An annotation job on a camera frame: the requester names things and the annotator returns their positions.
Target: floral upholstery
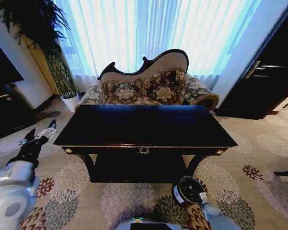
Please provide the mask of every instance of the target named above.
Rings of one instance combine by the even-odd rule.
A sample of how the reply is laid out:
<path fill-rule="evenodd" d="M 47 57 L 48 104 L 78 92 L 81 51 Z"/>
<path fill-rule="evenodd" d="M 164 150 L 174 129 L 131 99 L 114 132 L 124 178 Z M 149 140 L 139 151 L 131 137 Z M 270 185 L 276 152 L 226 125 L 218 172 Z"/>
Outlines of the floral upholstery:
<path fill-rule="evenodd" d="M 75 106 L 75 111 L 82 104 L 104 104 L 108 96 L 103 92 L 100 86 L 93 85 L 87 90 L 81 101 Z"/>
<path fill-rule="evenodd" d="M 105 104 L 123 104 L 121 101 L 117 100 L 116 98 L 109 97 Z M 135 104 L 135 105 L 161 105 L 161 103 L 155 101 L 154 99 L 150 97 L 143 97 L 143 96 L 137 96 L 137 98 L 130 102 L 129 104 Z"/>
<path fill-rule="evenodd" d="M 102 89 L 104 92 L 107 94 L 108 97 L 115 97 L 114 93 L 115 91 L 122 85 L 128 83 L 130 86 L 136 91 L 139 92 L 142 83 L 140 79 L 135 79 L 130 82 L 122 82 L 122 81 L 117 81 L 117 80 L 108 80 L 102 84 Z"/>
<path fill-rule="evenodd" d="M 177 99 L 177 94 L 166 85 L 160 85 L 151 94 L 150 97 L 162 104 L 172 104 Z"/>
<path fill-rule="evenodd" d="M 122 84 L 114 93 L 116 100 L 129 104 L 136 99 L 137 93 L 128 83 Z"/>
<path fill-rule="evenodd" d="M 190 105 L 204 105 L 208 110 L 213 110 L 219 96 L 207 89 L 197 78 L 189 78 L 180 87 L 181 95 Z"/>
<path fill-rule="evenodd" d="M 184 80 L 184 70 L 180 68 L 165 69 L 146 79 L 140 90 L 140 95 L 149 96 L 160 85 L 167 85 L 178 93 L 179 86 Z"/>
<path fill-rule="evenodd" d="M 97 80 L 75 109 L 81 104 L 181 105 L 185 101 L 187 104 L 204 105 L 212 110 L 218 100 L 218 95 L 207 89 L 197 78 L 185 74 L 180 68 L 171 68 L 145 80 L 108 80 L 104 83 Z"/>

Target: sofa armrest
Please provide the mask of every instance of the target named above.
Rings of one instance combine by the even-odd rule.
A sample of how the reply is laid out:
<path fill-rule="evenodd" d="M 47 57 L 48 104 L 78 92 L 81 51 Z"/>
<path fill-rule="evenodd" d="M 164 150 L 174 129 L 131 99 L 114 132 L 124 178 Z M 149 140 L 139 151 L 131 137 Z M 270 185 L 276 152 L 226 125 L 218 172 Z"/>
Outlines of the sofa armrest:
<path fill-rule="evenodd" d="M 219 102 L 219 95 L 210 91 L 206 86 L 191 75 L 185 75 L 186 81 L 180 86 L 181 95 L 190 105 L 203 105 L 209 111 Z"/>
<path fill-rule="evenodd" d="M 105 104 L 107 98 L 108 96 L 98 84 L 93 85 L 87 90 L 81 101 L 75 106 L 75 111 L 83 104 Z"/>

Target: dark wooden door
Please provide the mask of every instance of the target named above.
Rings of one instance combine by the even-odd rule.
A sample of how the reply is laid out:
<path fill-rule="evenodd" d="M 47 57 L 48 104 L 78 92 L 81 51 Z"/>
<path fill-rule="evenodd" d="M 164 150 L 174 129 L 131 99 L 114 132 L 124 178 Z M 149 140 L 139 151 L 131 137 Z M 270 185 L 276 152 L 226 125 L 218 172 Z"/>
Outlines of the dark wooden door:
<path fill-rule="evenodd" d="M 217 110 L 218 115 L 261 119 L 288 97 L 288 15 Z"/>

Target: plant pot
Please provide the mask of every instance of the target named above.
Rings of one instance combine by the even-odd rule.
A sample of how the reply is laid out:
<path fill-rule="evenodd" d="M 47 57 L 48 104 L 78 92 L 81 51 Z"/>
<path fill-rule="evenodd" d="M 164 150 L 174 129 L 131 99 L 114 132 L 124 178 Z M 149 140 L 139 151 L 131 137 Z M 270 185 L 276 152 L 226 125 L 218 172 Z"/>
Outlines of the plant pot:
<path fill-rule="evenodd" d="M 72 97 L 72 98 L 67 98 L 67 99 L 64 99 L 61 97 L 61 99 L 64 101 L 64 103 L 66 104 L 66 106 L 68 107 L 68 109 L 71 111 L 71 112 L 75 112 L 75 106 L 78 104 L 79 102 L 79 95 L 77 93 L 76 96 Z"/>

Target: wall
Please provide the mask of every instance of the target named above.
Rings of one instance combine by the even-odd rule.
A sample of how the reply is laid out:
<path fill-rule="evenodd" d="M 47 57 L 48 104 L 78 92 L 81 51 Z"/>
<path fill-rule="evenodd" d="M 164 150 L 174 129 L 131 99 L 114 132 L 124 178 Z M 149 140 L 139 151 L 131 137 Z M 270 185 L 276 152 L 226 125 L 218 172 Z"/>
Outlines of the wall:
<path fill-rule="evenodd" d="M 51 87 L 34 62 L 30 51 L 23 43 L 18 45 L 18 40 L 14 39 L 13 28 L 9 34 L 2 22 L 0 22 L 0 47 L 24 79 L 15 84 L 19 94 L 32 109 L 37 108 L 53 95 Z"/>
<path fill-rule="evenodd" d="M 275 23 L 288 5 L 288 0 L 262 0 L 237 44 L 228 64 L 213 88 L 222 104 Z"/>

